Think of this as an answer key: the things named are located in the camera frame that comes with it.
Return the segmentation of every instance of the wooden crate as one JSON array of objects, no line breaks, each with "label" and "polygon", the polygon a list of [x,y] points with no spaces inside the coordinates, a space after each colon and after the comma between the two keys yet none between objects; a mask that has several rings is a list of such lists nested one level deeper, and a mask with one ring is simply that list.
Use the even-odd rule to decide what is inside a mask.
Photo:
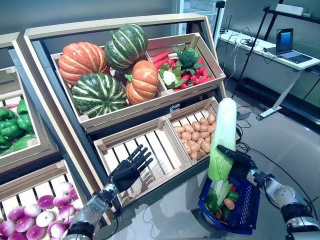
[{"label": "wooden crate", "polygon": [[[209,114],[213,114],[215,116],[215,120],[217,120],[217,113],[218,113],[218,102],[214,97],[208,98],[206,100],[197,102],[193,105],[184,107],[178,111],[173,113],[169,113],[166,115],[168,121],[171,123],[171,128],[174,131],[175,126],[184,126],[186,124],[192,124],[194,121],[198,121],[201,118],[207,118]],[[180,142],[178,135],[174,134],[176,140],[178,140],[179,145],[182,147],[182,143]],[[236,133],[235,139],[239,139],[239,135]],[[210,154],[208,153],[200,160],[194,160],[189,157],[184,147],[183,151],[187,155],[187,158],[191,161],[193,165],[197,164],[198,162],[207,158]]]},{"label": "wooden crate", "polygon": [[[124,122],[129,119],[138,117],[140,115],[150,113],[154,110],[173,105],[175,103],[203,94],[205,92],[208,92],[220,86],[219,84],[225,78],[225,75],[222,72],[221,68],[219,67],[219,64],[216,62],[213,54],[210,52],[205,42],[202,40],[202,38],[198,33],[150,39],[148,41],[149,50],[147,50],[149,54],[146,53],[146,59],[151,61],[150,54],[151,56],[154,56],[158,53],[158,51],[164,52],[167,49],[167,48],[164,48],[165,46],[167,46],[165,44],[168,44],[168,43],[172,47],[181,45],[181,44],[184,44],[184,46],[194,47],[196,51],[199,52],[199,55],[202,56],[204,59],[206,59],[204,64],[206,65],[207,69],[210,69],[210,72],[213,72],[213,74],[216,76],[216,79],[213,81],[195,86],[193,88],[185,89],[184,91],[181,91],[181,92],[174,92],[172,89],[167,90],[163,81],[158,76],[159,85],[158,85],[158,93],[156,98],[146,102],[136,104],[136,105],[127,106],[117,111],[109,112],[107,114],[99,115],[93,118],[89,118],[87,115],[81,115],[81,113],[76,109],[74,103],[72,102],[71,86],[63,80],[59,72],[58,61],[63,53],[60,52],[60,53],[51,54],[51,59],[55,67],[55,72],[58,75],[58,78],[67,95],[70,105],[79,123],[83,126],[83,128],[86,130],[87,133],[91,133],[96,130],[109,127],[117,123]],[[154,48],[157,45],[159,48],[160,47],[162,48],[160,50],[154,50]]]},{"label": "wooden crate", "polygon": [[152,57],[164,52],[175,53],[173,49],[174,47],[177,47],[181,51],[184,48],[194,49],[198,53],[199,57],[203,59],[202,63],[208,75],[212,74],[215,79],[199,85],[188,87],[178,92],[174,92],[173,89],[166,88],[163,80],[159,76],[161,88],[165,89],[165,92],[161,93],[162,95],[175,95],[176,97],[183,97],[187,95],[193,97],[193,93],[197,93],[203,90],[210,91],[223,84],[222,81],[225,79],[226,75],[220,68],[219,63],[217,62],[214,55],[211,53],[199,33],[149,39],[148,48],[146,51],[148,60],[152,62]]},{"label": "wooden crate", "polygon": [[165,116],[94,141],[108,175],[140,144],[148,147],[153,161],[128,191],[118,194],[122,206],[134,202],[191,167]]},{"label": "wooden crate", "polygon": [[[7,170],[55,153],[57,151],[57,146],[52,137],[48,134],[31,99],[25,93],[16,67],[13,66],[0,69],[0,79],[0,107],[3,105],[18,104],[23,97],[36,136],[36,141],[31,140],[28,142],[29,147],[0,156],[0,173],[3,173]],[[11,110],[18,115],[17,107],[11,108]]]},{"label": "wooden crate", "polygon": [[[62,182],[70,182],[79,199],[82,199],[81,201],[84,203],[84,198],[78,192],[66,162],[62,160],[0,185],[0,218],[7,220],[7,214],[13,207],[36,204],[37,200],[44,195],[56,196],[59,193],[58,184]],[[57,207],[50,209],[50,211],[58,216],[59,209]],[[49,239],[48,234],[42,238],[42,240]]]}]

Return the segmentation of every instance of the green bell pepper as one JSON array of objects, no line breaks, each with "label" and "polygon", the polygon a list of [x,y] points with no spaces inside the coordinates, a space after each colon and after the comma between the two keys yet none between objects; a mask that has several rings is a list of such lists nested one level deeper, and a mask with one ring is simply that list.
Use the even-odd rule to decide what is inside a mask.
[{"label": "green bell pepper", "polygon": [[13,111],[6,109],[4,106],[0,107],[0,121],[15,119],[16,115]]},{"label": "green bell pepper", "polygon": [[26,130],[27,132],[35,132],[34,128],[32,127],[32,122],[28,113],[20,115],[16,121],[20,128]]},{"label": "green bell pepper", "polygon": [[27,105],[24,99],[20,100],[16,112],[19,114],[19,116],[28,113]]},{"label": "green bell pepper", "polygon": [[25,133],[16,119],[0,121],[0,134],[7,138],[15,138]]},{"label": "green bell pepper", "polygon": [[239,194],[236,191],[229,191],[226,197],[235,203],[239,198]]},{"label": "green bell pepper", "polygon": [[22,138],[17,140],[10,148],[8,148],[2,154],[0,154],[0,157],[28,147],[28,141],[35,138],[36,136],[33,133],[23,136]]},{"label": "green bell pepper", "polygon": [[0,134],[0,154],[10,148],[11,145],[11,142]]}]

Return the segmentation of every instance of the laptop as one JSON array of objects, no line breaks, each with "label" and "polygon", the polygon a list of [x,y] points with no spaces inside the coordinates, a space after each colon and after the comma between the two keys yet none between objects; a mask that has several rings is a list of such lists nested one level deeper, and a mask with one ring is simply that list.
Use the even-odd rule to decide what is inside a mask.
[{"label": "laptop", "polygon": [[276,31],[275,55],[296,64],[300,64],[312,59],[312,57],[293,51],[294,29],[278,29]]}]

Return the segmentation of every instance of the shopping basket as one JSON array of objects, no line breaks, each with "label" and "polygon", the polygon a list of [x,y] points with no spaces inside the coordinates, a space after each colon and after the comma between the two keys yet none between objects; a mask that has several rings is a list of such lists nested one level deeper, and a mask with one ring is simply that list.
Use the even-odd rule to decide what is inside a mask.
[{"label": "shopping basket", "polygon": [[212,184],[209,177],[206,177],[199,196],[198,205],[202,210],[201,215],[206,223],[213,228],[235,234],[251,235],[253,229],[256,229],[260,192],[248,180],[237,179],[232,174],[229,174],[228,181],[235,186],[239,199],[235,202],[235,208],[226,222],[227,225],[217,220],[205,207],[206,198]]}]

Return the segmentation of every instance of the pumpkin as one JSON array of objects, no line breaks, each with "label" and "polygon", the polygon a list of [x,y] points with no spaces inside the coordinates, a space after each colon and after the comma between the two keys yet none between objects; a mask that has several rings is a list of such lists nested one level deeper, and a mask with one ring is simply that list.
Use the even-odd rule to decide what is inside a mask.
[{"label": "pumpkin", "polygon": [[105,44],[107,64],[117,71],[132,67],[147,50],[148,39],[137,24],[126,24],[111,33],[112,39]]},{"label": "pumpkin", "polygon": [[125,87],[114,77],[103,73],[84,74],[71,89],[75,108],[93,118],[126,106]]},{"label": "pumpkin", "polygon": [[138,61],[132,75],[125,75],[128,79],[126,95],[130,104],[139,104],[154,99],[158,90],[158,71],[156,67],[146,61]]},{"label": "pumpkin", "polygon": [[71,86],[83,74],[110,74],[103,49],[90,42],[71,43],[65,46],[58,65],[62,78]]}]

